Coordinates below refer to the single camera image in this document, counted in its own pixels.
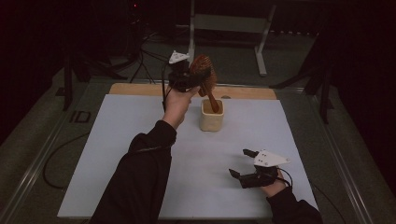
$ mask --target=black jacket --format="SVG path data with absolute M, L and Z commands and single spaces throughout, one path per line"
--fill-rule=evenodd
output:
M 172 160 L 170 146 L 176 135 L 172 126 L 159 120 L 149 133 L 134 138 L 111 177 L 91 224 L 157 223 Z M 305 201 L 297 202 L 289 188 L 267 201 L 276 224 L 321 223 L 319 212 Z

